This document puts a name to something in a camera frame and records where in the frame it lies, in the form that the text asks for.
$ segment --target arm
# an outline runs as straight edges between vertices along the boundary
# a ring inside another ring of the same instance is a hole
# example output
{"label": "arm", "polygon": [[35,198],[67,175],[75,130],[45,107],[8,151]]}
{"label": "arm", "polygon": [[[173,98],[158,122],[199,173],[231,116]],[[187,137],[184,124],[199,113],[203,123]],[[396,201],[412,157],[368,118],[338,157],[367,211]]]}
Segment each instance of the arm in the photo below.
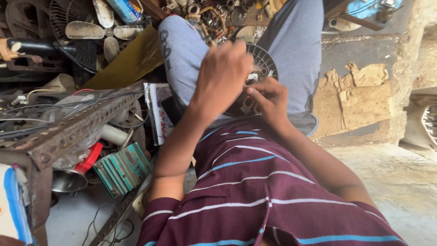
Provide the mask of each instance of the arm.
{"label": "arm", "polygon": [[149,201],[161,197],[182,200],[185,172],[205,129],[236,100],[253,68],[245,42],[211,47],[199,72],[193,98],[166,139],[153,171]]}
{"label": "arm", "polygon": [[287,88],[269,77],[248,87],[259,104],[263,118],[281,137],[287,149],[311,172],[328,192],[347,201],[376,207],[358,176],[337,158],[302,134],[287,117]]}

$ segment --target red plastic object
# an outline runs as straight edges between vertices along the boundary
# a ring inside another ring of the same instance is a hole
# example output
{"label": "red plastic object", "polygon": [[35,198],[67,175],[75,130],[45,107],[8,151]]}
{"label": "red plastic object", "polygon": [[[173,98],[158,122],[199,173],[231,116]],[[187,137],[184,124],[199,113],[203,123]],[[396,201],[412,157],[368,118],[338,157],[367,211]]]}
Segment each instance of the red plastic object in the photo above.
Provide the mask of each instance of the red plastic object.
{"label": "red plastic object", "polygon": [[96,163],[97,158],[99,158],[100,152],[102,151],[103,144],[97,142],[90,148],[90,154],[83,162],[79,163],[74,167],[75,171],[85,174],[93,165]]}

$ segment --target fan blade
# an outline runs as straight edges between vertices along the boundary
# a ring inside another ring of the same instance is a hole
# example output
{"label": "fan blade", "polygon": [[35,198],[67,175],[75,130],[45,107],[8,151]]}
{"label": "fan blade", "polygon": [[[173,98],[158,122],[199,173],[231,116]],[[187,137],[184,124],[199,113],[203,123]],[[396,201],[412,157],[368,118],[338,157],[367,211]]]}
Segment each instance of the fan blade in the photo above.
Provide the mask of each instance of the fan blade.
{"label": "fan blade", "polygon": [[65,34],[70,39],[102,39],[105,31],[93,23],[73,21],[65,27]]}
{"label": "fan blade", "polygon": [[114,11],[106,0],[93,0],[96,9],[97,19],[104,28],[110,28],[114,25]]}
{"label": "fan blade", "polygon": [[111,63],[120,54],[118,41],[113,37],[107,37],[103,45],[103,53],[106,60]]}
{"label": "fan blade", "polygon": [[118,26],[114,28],[114,36],[119,39],[132,41],[142,30],[142,26]]}

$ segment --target grey sweatpants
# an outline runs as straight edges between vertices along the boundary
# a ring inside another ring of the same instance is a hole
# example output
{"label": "grey sweatpants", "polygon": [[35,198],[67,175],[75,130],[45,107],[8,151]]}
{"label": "grey sweatpants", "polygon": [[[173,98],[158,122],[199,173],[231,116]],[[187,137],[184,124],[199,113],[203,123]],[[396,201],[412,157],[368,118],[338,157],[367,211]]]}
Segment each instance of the grey sweatpants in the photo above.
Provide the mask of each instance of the grey sweatpants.
{"label": "grey sweatpants", "polygon": [[[322,0],[288,0],[257,43],[272,56],[279,82],[288,88],[289,120],[307,136],[318,125],[311,112],[322,59],[322,26]],[[159,35],[167,80],[183,112],[193,96],[209,47],[191,24],[179,16],[164,19]],[[221,116],[214,125],[232,120],[235,118]]]}

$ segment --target blue stripe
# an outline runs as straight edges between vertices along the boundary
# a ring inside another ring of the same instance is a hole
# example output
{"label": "blue stripe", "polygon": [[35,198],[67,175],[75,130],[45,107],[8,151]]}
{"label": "blue stripe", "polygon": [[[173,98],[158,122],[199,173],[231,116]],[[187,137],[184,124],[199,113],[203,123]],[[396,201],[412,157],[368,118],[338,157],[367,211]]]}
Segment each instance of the blue stripe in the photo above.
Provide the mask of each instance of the blue stripe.
{"label": "blue stripe", "polygon": [[218,242],[204,242],[204,243],[196,243],[189,246],[220,246],[220,245],[239,245],[239,246],[247,246],[249,244],[255,243],[255,239],[249,241],[240,241],[240,240],[222,240]]}
{"label": "blue stripe", "polygon": [[309,239],[299,239],[297,241],[301,244],[315,244],[320,242],[332,242],[332,241],[360,241],[360,242],[387,242],[387,241],[401,241],[396,236],[358,236],[358,235],[336,235],[336,236],[324,236],[315,237]]}
{"label": "blue stripe", "polygon": [[205,135],[201,140],[199,140],[199,143],[200,143],[202,140],[204,140],[205,138],[209,137],[209,135],[211,135],[211,134],[213,134],[214,132],[218,131],[218,130],[219,130],[220,128],[222,128],[222,127],[224,127],[224,126],[221,126],[221,127],[217,128],[217,129],[215,129],[214,131],[212,131],[212,132],[206,134],[206,135]]}
{"label": "blue stripe", "polygon": [[146,243],[144,246],[153,246],[153,245],[155,245],[156,244],[156,241],[154,241],[154,242],[148,242],[148,243]]}
{"label": "blue stripe", "polygon": [[15,179],[15,173],[13,168],[8,168],[4,174],[4,189],[6,192],[7,202],[9,204],[10,215],[14,222],[15,229],[17,230],[18,240],[26,242],[26,236],[24,234],[24,226],[20,219],[20,212],[18,206],[20,206],[20,199],[17,195],[17,181]]}
{"label": "blue stripe", "polygon": [[246,133],[246,134],[253,134],[253,135],[258,135],[258,133],[256,132],[246,132],[246,131],[237,131],[237,133]]}
{"label": "blue stripe", "polygon": [[217,170],[217,169],[220,169],[223,167],[239,164],[239,163],[264,161],[264,160],[273,159],[275,157],[280,157],[280,156],[272,155],[272,156],[267,156],[267,157],[263,157],[263,158],[259,158],[259,159],[255,159],[255,160],[243,161],[243,162],[228,162],[228,163],[222,164],[220,166],[216,166],[215,168],[211,169],[211,171],[214,171],[214,170]]}

